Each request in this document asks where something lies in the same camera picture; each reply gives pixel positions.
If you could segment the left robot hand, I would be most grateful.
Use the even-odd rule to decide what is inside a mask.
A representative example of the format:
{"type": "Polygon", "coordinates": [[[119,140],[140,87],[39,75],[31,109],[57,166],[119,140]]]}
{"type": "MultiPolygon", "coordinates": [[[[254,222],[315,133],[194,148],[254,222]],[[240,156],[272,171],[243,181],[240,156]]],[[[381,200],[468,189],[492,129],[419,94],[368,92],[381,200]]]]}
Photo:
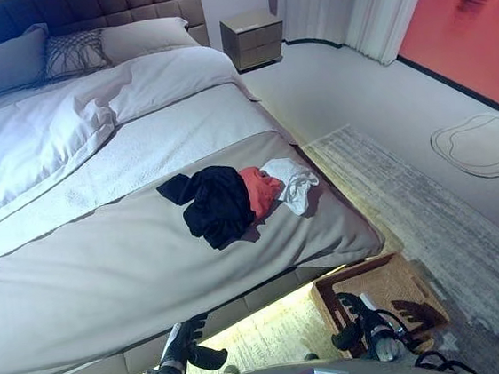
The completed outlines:
{"type": "Polygon", "coordinates": [[[226,362],[226,349],[214,350],[198,344],[202,338],[202,329],[205,327],[209,314],[197,314],[188,321],[176,323],[170,330],[162,353],[160,366],[180,365],[186,370],[188,363],[204,370],[216,370],[226,362]]]}

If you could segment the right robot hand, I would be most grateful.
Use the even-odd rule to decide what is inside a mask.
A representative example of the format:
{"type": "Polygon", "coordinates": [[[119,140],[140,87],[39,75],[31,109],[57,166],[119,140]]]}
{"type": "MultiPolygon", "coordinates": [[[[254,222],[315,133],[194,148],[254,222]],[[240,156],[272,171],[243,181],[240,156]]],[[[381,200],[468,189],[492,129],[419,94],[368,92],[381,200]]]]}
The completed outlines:
{"type": "Polygon", "coordinates": [[[359,296],[349,292],[340,292],[336,294],[336,297],[343,306],[349,308],[349,313],[354,314],[355,318],[341,331],[331,336],[333,346],[341,351],[350,351],[357,346],[363,346],[369,350],[372,347],[372,334],[377,326],[385,325],[384,320],[359,296]]]}

